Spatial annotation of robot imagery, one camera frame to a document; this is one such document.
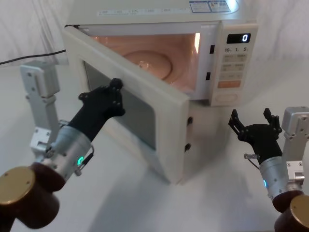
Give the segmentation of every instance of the microwave door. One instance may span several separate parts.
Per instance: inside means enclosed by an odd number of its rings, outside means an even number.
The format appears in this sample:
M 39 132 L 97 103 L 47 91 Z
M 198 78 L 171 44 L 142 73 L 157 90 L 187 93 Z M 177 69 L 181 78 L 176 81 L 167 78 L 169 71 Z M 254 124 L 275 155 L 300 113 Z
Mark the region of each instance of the microwave door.
M 113 78 L 123 81 L 126 114 L 110 119 L 102 131 L 178 183 L 183 176 L 189 97 L 74 27 L 64 28 L 63 40 L 82 91 Z

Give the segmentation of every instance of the microwave door window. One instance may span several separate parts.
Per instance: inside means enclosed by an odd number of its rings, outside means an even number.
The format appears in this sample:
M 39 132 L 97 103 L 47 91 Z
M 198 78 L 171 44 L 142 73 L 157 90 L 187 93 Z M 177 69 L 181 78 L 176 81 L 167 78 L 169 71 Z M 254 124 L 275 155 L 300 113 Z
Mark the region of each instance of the microwave door window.
M 90 90 L 110 83 L 110 78 L 87 62 L 84 62 L 84 66 Z M 153 108 L 127 91 L 126 86 L 122 90 L 122 96 L 126 114 L 122 117 L 115 117 L 115 119 L 155 150 L 155 112 Z

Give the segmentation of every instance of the white table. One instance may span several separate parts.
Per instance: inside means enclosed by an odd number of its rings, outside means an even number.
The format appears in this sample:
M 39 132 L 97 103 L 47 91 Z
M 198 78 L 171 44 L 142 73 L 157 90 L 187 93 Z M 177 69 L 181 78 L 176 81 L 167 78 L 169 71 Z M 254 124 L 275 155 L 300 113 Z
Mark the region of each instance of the white table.
M 77 78 L 57 66 L 59 118 L 81 107 Z M 253 63 L 245 101 L 236 107 L 245 125 L 266 123 L 269 107 L 282 120 L 288 106 L 309 105 L 309 61 Z M 30 165 L 34 130 L 18 67 L 0 69 L 0 173 Z M 104 134 L 94 140 L 95 157 L 81 177 L 71 177 L 56 195 L 60 211 L 42 232 L 249 232 L 272 230 L 273 208 L 261 175 L 243 154 L 252 148 L 228 127 L 232 107 L 195 106 L 195 144 L 181 185 L 169 186 Z M 279 139 L 282 148 L 283 134 Z M 308 173 L 309 158 L 304 158 Z M 30 231 L 19 221 L 13 232 Z

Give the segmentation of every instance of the white backdrop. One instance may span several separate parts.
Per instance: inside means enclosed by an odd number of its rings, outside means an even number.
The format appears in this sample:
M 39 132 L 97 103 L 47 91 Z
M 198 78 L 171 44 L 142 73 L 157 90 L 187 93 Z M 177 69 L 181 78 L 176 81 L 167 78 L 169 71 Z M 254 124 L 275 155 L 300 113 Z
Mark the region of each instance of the white backdrop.
M 254 60 L 309 58 L 309 0 L 245 0 L 260 25 Z M 0 62 L 62 50 L 73 0 L 0 0 Z M 45 58 L 67 63 L 66 55 Z

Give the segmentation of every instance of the white microwave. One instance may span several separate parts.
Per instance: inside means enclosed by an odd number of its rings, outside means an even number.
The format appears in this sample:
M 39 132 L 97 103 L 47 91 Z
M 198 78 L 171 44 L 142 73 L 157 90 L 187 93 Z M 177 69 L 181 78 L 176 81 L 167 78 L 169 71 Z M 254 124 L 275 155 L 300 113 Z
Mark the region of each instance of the white microwave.
M 178 183 L 190 102 L 239 103 L 257 29 L 239 0 L 76 0 L 63 40 L 82 91 L 124 83 L 104 131 Z

